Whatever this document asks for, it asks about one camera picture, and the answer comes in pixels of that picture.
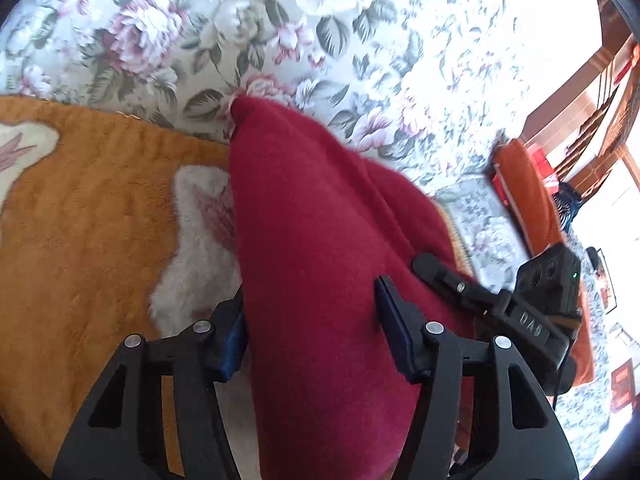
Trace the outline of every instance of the floral fabric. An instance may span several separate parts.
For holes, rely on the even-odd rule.
[[[473,176],[435,194],[462,239],[475,277],[494,293],[513,290],[529,252],[510,213],[485,176]]]
[[[492,292],[513,290],[518,267],[529,259],[522,237],[491,181],[473,177],[436,193],[436,199],[452,217],[468,252],[478,280]],[[568,246],[580,258],[582,280],[591,309],[593,382],[572,388],[558,397],[556,415],[584,472],[594,459],[600,435],[609,422],[611,384],[604,304],[584,247],[570,229]]]
[[[510,3],[22,0],[0,31],[0,92],[216,140],[235,95],[271,98],[433,192],[520,132]]]

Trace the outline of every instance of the red cloth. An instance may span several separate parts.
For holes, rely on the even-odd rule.
[[[374,305],[402,296],[459,335],[472,321],[411,272],[454,268],[446,226],[403,176],[319,123],[247,97],[232,106],[230,174],[264,480],[376,480],[399,456],[418,389],[396,371]]]

